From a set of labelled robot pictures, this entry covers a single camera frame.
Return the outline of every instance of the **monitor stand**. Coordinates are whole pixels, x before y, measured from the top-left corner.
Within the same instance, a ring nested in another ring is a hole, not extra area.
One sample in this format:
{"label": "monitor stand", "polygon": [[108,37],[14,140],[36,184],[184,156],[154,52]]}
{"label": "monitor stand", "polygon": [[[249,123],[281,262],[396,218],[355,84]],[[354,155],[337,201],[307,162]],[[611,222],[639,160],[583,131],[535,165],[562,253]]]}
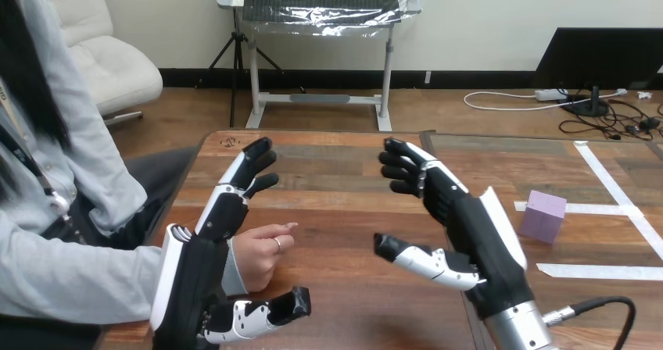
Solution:
{"label": "monitor stand", "polygon": [[[585,95],[569,95],[568,100],[560,100],[560,104],[566,102],[577,102],[584,100]],[[588,102],[581,102],[580,104],[564,105],[561,107],[563,110],[573,113],[582,117],[601,117],[605,116],[608,111],[607,103],[599,98],[599,86],[592,87],[592,99]]]}

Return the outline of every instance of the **human hand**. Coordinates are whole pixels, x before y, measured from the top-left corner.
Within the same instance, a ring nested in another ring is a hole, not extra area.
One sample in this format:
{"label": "human hand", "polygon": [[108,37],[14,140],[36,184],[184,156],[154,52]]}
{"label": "human hand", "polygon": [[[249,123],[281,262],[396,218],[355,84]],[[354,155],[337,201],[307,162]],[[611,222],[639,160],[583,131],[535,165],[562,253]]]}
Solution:
{"label": "human hand", "polygon": [[295,239],[290,233],[297,225],[297,223],[272,224],[247,230],[235,236],[232,241],[235,262],[244,288],[249,293],[267,287],[274,275],[276,263],[295,245]]}

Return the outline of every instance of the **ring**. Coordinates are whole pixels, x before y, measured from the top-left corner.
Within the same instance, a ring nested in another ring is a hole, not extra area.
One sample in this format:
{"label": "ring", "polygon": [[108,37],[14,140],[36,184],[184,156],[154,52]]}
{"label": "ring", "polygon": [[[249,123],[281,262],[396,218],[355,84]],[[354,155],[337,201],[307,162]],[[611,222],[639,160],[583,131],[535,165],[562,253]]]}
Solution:
{"label": "ring", "polygon": [[281,253],[281,242],[278,240],[278,238],[275,238],[275,237],[274,237],[274,238],[271,238],[271,239],[273,239],[273,240],[276,241],[276,244],[278,245],[278,252],[277,252],[277,254],[280,254],[280,253]]}

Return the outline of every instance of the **wooden table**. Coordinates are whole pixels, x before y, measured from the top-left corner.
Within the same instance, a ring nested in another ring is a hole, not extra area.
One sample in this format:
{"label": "wooden table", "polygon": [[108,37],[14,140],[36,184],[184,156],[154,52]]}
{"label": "wooden table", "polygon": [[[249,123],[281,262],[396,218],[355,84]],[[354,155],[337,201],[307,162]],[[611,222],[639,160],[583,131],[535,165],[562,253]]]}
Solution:
{"label": "wooden table", "polygon": [[[413,243],[448,247],[442,227],[414,197],[389,191],[380,176],[378,153],[390,134],[230,130],[203,143],[170,213],[168,223],[195,226],[203,206],[243,146],[268,136],[278,161],[278,186],[251,202],[244,229],[297,221],[296,248],[283,258],[260,297],[311,290],[312,316],[275,334],[226,348],[269,349],[469,349],[489,348],[482,325],[463,295],[401,270],[373,255],[372,234],[385,232]],[[514,201],[531,190],[573,203],[616,204],[572,141],[511,137],[393,134],[440,157],[475,194],[492,185],[519,228]],[[663,161],[640,143],[591,142],[607,171],[663,234]],[[546,312],[600,295],[627,295],[638,306],[628,349],[663,343],[663,283],[552,278],[537,263],[663,266],[663,261],[626,216],[567,215],[554,246],[521,237],[528,277]],[[566,349],[611,348],[625,318],[618,305],[554,328]],[[100,348],[149,349],[147,323],[110,329]]]}

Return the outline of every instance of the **tripod stand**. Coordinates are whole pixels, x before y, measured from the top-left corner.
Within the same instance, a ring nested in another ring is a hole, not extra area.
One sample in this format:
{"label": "tripod stand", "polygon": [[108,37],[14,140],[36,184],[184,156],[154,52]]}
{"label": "tripod stand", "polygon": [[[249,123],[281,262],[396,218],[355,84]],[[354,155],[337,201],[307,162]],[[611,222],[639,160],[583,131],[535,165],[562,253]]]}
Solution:
{"label": "tripod stand", "polygon": [[[212,70],[214,67],[217,65],[219,62],[219,59],[221,59],[221,56],[224,55],[224,53],[230,48],[230,44],[233,42],[235,43],[235,57],[233,58],[233,63],[232,63],[232,95],[231,95],[231,105],[230,105],[230,127],[235,126],[235,99],[237,98],[237,80],[238,78],[244,73],[244,63],[242,61],[242,42],[249,42],[249,39],[246,37],[246,35],[239,30],[239,23],[237,23],[237,8],[232,8],[232,21],[233,24],[235,25],[235,30],[231,33],[230,39],[228,39],[228,42],[226,45],[221,49],[221,52],[219,52],[219,55],[214,59],[212,62],[212,65],[207,69],[207,73],[205,75],[206,79],[209,80],[212,77]],[[272,65],[281,75],[285,75],[285,71],[277,65],[274,60],[270,59],[269,56],[267,56],[263,51],[260,50],[260,48],[256,47],[256,50],[258,51],[258,54],[263,56],[264,59],[266,59],[270,65]],[[195,88],[201,88],[203,85],[203,78],[200,78],[198,80],[198,84],[195,86]],[[297,86],[301,90],[303,94],[306,93],[306,90],[302,86]]]}

